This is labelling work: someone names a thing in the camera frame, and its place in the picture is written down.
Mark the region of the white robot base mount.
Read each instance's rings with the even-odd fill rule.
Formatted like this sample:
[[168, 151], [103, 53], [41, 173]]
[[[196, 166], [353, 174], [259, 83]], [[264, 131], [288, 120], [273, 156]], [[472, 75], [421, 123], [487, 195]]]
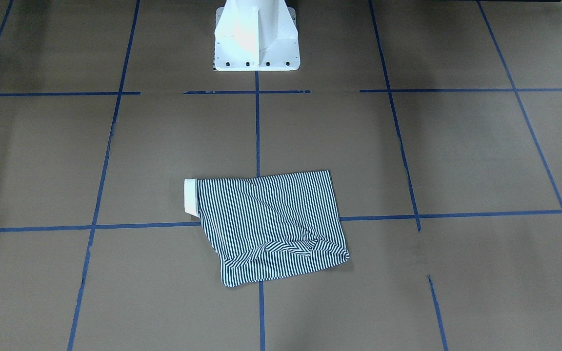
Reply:
[[221, 72], [296, 71], [296, 11], [284, 0], [227, 0], [216, 10], [213, 67]]

